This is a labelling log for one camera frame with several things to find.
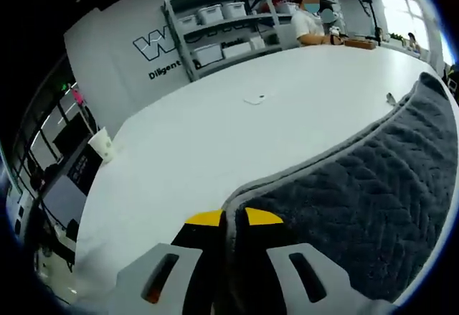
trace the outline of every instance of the quilted fabric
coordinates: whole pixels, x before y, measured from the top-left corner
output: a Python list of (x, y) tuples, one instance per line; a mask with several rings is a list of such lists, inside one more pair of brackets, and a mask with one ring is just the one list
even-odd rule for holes
[(236, 223), (244, 207), (279, 215), (299, 243), (343, 267), (357, 291), (394, 301), (429, 257), (448, 213), (458, 160), (455, 127), (441, 84), (421, 74), (389, 116), (227, 204), (237, 204)]

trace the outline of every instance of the paper cup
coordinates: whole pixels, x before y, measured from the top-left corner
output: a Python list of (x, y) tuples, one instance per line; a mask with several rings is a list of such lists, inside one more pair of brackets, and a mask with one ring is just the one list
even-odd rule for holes
[(110, 162), (115, 157), (115, 149), (106, 128), (98, 131), (89, 141), (88, 144), (102, 157), (105, 163)]

